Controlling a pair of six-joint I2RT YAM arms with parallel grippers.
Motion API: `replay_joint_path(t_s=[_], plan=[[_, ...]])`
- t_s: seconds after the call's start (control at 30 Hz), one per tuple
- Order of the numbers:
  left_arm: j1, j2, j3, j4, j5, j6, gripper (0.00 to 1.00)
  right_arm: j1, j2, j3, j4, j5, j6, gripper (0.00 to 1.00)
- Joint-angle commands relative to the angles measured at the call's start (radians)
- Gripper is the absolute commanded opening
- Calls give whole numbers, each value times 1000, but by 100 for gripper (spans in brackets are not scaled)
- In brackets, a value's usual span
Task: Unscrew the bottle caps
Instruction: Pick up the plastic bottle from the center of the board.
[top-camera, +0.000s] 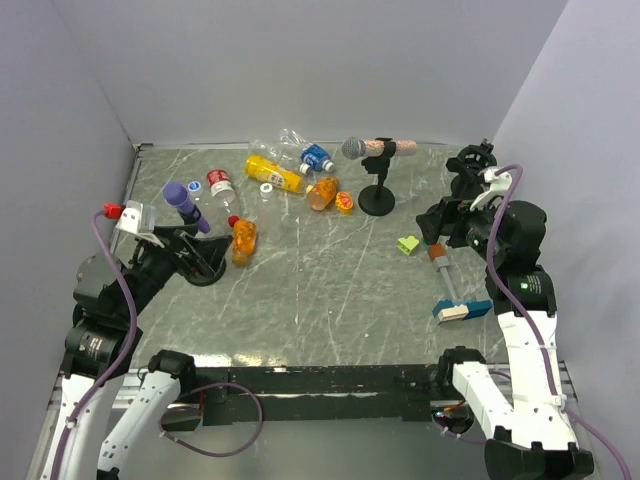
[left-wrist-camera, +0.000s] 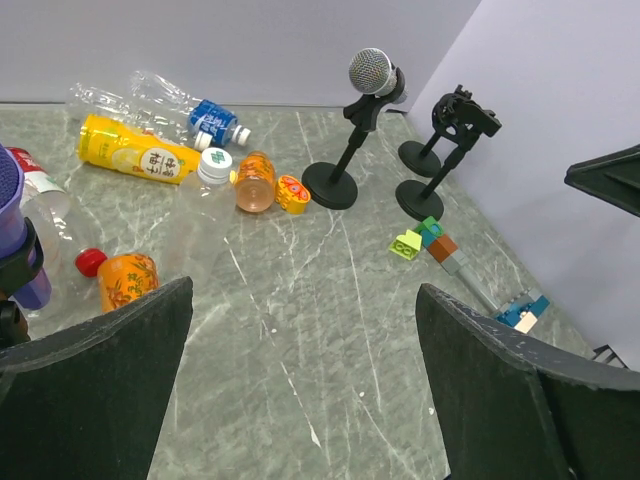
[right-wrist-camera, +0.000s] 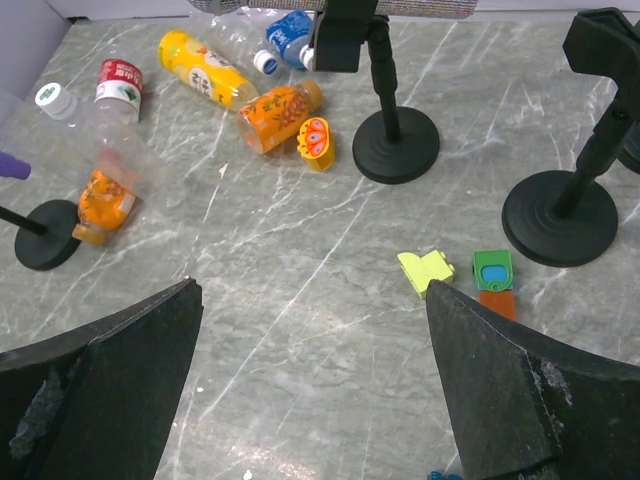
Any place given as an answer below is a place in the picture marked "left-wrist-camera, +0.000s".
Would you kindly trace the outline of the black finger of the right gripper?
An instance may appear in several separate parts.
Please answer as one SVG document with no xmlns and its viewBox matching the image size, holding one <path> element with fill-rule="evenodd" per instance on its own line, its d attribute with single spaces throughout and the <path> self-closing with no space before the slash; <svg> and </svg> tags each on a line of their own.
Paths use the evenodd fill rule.
<svg viewBox="0 0 640 480">
<path fill-rule="evenodd" d="M 640 209 L 639 146 L 571 165 L 564 183 L 636 217 Z"/>
</svg>

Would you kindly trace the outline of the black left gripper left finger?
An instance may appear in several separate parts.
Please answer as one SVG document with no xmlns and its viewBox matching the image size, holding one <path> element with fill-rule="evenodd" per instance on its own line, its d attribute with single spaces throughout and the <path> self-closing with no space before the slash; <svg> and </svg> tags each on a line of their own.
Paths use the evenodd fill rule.
<svg viewBox="0 0 640 480">
<path fill-rule="evenodd" d="M 1 353 L 4 479 L 144 479 L 193 315 L 193 282 Z"/>
</svg>

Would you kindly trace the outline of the clear bottle green-print white cap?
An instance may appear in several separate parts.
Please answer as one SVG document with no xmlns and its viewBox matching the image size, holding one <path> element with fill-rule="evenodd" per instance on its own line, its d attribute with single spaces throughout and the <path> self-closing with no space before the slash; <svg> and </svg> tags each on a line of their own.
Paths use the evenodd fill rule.
<svg viewBox="0 0 640 480">
<path fill-rule="evenodd" d="M 231 172 L 231 155 L 210 147 L 177 188 L 159 263 L 163 279 L 188 276 L 198 289 L 211 279 L 236 206 Z"/>
</svg>

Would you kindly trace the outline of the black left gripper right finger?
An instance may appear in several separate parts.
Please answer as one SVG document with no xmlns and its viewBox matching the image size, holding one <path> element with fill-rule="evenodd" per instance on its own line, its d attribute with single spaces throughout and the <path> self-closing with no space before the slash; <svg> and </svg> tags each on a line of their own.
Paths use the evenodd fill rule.
<svg viewBox="0 0 640 480">
<path fill-rule="evenodd" d="M 416 322 L 451 478 L 638 478 L 638 372 L 525 335 L 428 283 Z"/>
</svg>

